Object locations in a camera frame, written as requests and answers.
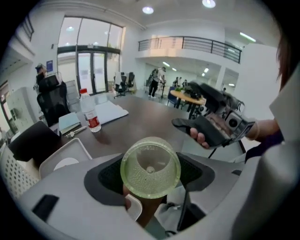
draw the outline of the black railing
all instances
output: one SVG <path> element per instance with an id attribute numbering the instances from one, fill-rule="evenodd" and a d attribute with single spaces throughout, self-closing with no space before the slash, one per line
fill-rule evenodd
<path id="1" fill-rule="evenodd" d="M 29 41 L 31 41 L 32 34 L 34 33 L 34 29 L 32 27 L 32 24 L 31 24 L 29 16 L 25 17 L 25 19 L 24 19 L 24 21 L 22 23 L 22 27 L 23 27 L 26 35 L 28 36 Z"/>
<path id="2" fill-rule="evenodd" d="M 139 51 L 150 49 L 191 49 L 213 53 L 240 63 L 241 50 L 222 42 L 201 37 L 159 37 L 139 42 Z"/>

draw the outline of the plastic bottle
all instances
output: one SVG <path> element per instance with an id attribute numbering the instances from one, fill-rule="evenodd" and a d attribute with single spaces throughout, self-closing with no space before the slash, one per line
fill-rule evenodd
<path id="1" fill-rule="evenodd" d="M 84 114 L 84 118 L 88 123 L 90 130 L 93 133 L 100 131 L 101 124 L 99 123 L 98 116 L 95 109 L 95 102 L 88 94 L 86 88 L 80 89 L 80 107 Z"/>

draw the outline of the light blue book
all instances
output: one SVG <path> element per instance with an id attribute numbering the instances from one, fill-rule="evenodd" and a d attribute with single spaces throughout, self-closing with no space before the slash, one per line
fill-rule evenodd
<path id="1" fill-rule="evenodd" d="M 63 135 L 80 125 L 80 121 L 75 112 L 60 117 L 58 122 L 60 132 Z"/>

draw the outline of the bottle label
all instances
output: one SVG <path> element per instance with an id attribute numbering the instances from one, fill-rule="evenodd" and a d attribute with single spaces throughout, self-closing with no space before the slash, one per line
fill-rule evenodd
<path id="1" fill-rule="evenodd" d="M 96 111 L 90 111 L 84 114 L 84 118 L 87 121 L 89 128 L 95 128 L 100 125 Z"/>

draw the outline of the black pants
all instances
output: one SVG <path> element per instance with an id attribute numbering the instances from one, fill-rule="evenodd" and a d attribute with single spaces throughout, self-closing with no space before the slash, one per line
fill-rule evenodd
<path id="1" fill-rule="evenodd" d="M 149 90 L 149 96 L 152 93 L 152 96 L 154 97 L 157 89 L 158 89 L 158 82 L 156 82 L 155 80 L 152 80 L 150 90 Z"/>

